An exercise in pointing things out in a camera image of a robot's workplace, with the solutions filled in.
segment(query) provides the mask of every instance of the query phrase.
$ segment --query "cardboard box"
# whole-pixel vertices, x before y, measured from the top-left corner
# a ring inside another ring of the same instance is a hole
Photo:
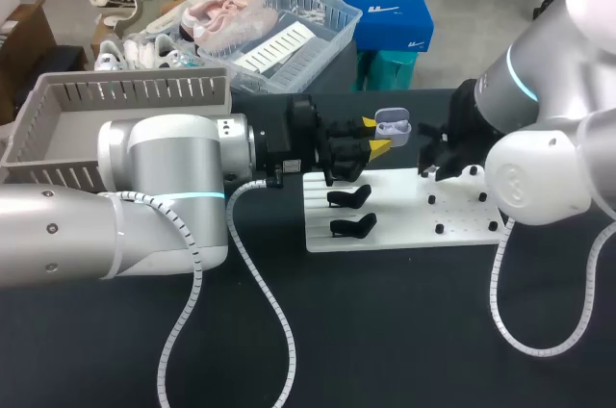
[[[13,121],[13,100],[31,69],[56,40],[42,9],[46,0],[21,4],[9,16],[17,24],[0,47],[0,125]]]
[[[103,18],[98,21],[96,25],[96,29],[94,30],[94,36],[92,36],[92,42],[90,44],[92,48],[92,53],[94,54],[94,59],[98,57],[98,52],[100,51],[100,43],[106,38],[108,35],[112,35],[114,33],[114,29],[103,23]]]
[[[343,0],[361,10],[359,50],[427,52],[434,22],[424,0]]]

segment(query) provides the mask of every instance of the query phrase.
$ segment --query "cable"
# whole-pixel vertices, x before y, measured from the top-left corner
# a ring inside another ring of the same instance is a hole
[[[173,329],[171,329],[171,332],[167,337],[167,341],[165,342],[165,346],[163,347],[163,353],[161,354],[161,359],[158,362],[158,371],[156,375],[158,401],[161,404],[162,408],[170,408],[169,402],[167,400],[167,390],[165,389],[167,363],[169,361],[173,345],[175,344],[175,340],[179,336],[180,331],[182,331],[182,328],[186,324],[186,321],[189,319],[189,316],[193,311],[194,305],[199,298],[199,293],[201,292],[201,285],[203,283],[203,268],[201,267],[201,257],[199,256],[199,251],[196,248],[193,248],[196,243],[194,241],[193,235],[191,234],[191,231],[188,229],[182,219],[165,205],[164,201],[157,200],[155,197],[148,196],[147,194],[137,193],[136,191],[120,191],[117,193],[117,196],[119,196],[119,198],[123,199],[124,201],[142,202],[148,205],[150,208],[161,213],[173,225],[175,225],[175,228],[177,228],[179,232],[184,236],[184,241],[187,248],[194,249],[194,251],[192,252],[193,276],[191,295],[189,296],[188,302],[184,306],[184,310],[182,310],[180,317],[173,325]]]
[[[499,329],[500,334],[514,348],[532,357],[554,357],[566,352],[577,344],[588,327],[590,317],[593,313],[593,303],[595,301],[595,273],[597,271],[597,259],[599,258],[599,254],[605,242],[607,242],[607,240],[609,240],[609,238],[616,233],[616,222],[605,227],[597,236],[592,247],[590,248],[588,262],[586,264],[586,292],[584,296],[584,306],[582,308],[581,317],[579,318],[576,329],[562,344],[550,348],[533,348],[522,344],[520,341],[511,336],[511,333],[509,333],[502,322],[501,313],[499,312],[497,290],[499,286],[499,274],[501,273],[501,262],[504,256],[504,249],[507,247],[507,242],[509,241],[509,236],[511,235],[511,230],[513,229],[514,224],[515,220],[510,217],[505,225],[504,234],[500,240],[499,249],[497,250],[494,265],[492,266],[492,276],[490,279],[490,311],[492,312],[492,319]]]
[[[259,271],[257,270],[257,268],[254,266],[254,264],[250,260],[250,257],[248,256],[248,253],[246,252],[244,245],[242,244],[242,241],[240,240],[240,236],[238,235],[238,231],[236,230],[235,223],[233,221],[233,208],[238,198],[246,191],[249,191],[252,189],[264,189],[266,187],[267,187],[267,184],[265,180],[257,180],[254,182],[248,182],[247,184],[244,184],[241,187],[239,187],[237,190],[235,190],[233,194],[231,195],[231,198],[229,199],[229,202],[227,204],[227,225],[229,226],[229,232],[231,232],[231,238],[233,238],[235,245],[238,247],[238,250],[240,251],[240,254],[242,254],[242,258],[244,259],[246,266],[250,270],[250,273],[252,273],[252,276],[254,276],[254,279],[257,281],[259,288],[261,288],[261,291],[263,291],[263,294],[266,295],[266,298],[268,299],[269,304],[271,304],[271,307],[273,308],[274,313],[278,316],[278,319],[280,320],[280,324],[282,325],[282,329],[285,332],[285,337],[287,338],[287,347],[289,349],[289,369],[287,371],[287,380],[285,381],[285,385],[282,388],[282,392],[280,393],[280,396],[278,397],[276,402],[273,404],[273,408],[281,408],[282,405],[285,404],[285,401],[287,401],[287,398],[289,397],[289,393],[291,392],[293,381],[295,379],[296,357],[295,357],[295,341],[293,339],[293,333],[291,332],[291,327],[289,326],[289,323],[287,322],[287,318],[285,317],[285,314],[282,312],[282,309],[278,305],[278,302],[276,301],[273,294],[271,293],[270,288],[268,288],[268,285],[266,285],[266,282],[263,281],[263,278],[259,274]]]

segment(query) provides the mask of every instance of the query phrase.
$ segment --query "white pegboard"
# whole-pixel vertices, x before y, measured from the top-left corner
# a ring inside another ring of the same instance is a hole
[[[455,179],[434,181],[434,173],[417,175],[417,169],[367,170],[353,184],[335,182],[327,187],[322,172],[304,174],[304,214],[306,248],[310,252],[362,251],[410,247],[498,244],[503,232],[501,213],[486,189],[483,169],[475,176],[469,167]],[[372,194],[359,210],[329,207],[329,191],[354,192],[370,184]],[[485,202],[479,201],[488,193]],[[436,196],[434,204],[428,197]],[[375,213],[378,222],[363,240],[333,238],[329,222],[335,219],[357,221]],[[491,221],[499,224],[490,231]],[[443,234],[435,232],[437,223],[445,226]]]

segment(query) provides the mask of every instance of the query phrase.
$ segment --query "pink sneaker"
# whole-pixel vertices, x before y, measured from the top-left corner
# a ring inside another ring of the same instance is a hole
[[[182,28],[194,38],[196,26],[207,26],[219,16],[237,13],[256,0],[207,0],[189,9],[182,14]]]
[[[278,12],[266,7],[250,10],[246,16],[239,11],[221,14],[209,25],[195,26],[194,42],[205,52],[218,52],[232,45],[262,38],[277,21]]]

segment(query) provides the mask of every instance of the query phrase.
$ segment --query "black table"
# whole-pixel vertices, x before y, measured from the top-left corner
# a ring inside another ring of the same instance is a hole
[[[327,117],[403,106],[445,119],[448,90],[322,96]],[[237,98],[249,119],[282,101]],[[413,166],[419,141],[377,160]],[[494,246],[313,255],[305,252],[301,181],[249,192],[238,230],[295,334],[290,408],[614,406],[616,257],[599,261],[595,315],[564,356],[509,347],[487,306]],[[514,230],[500,285],[502,315],[526,344],[573,330],[586,255],[600,214]],[[209,272],[171,357],[171,406],[269,408],[287,370],[278,321],[235,247]],[[160,352],[191,285],[188,275],[78,282],[0,292],[0,406],[155,407]]]

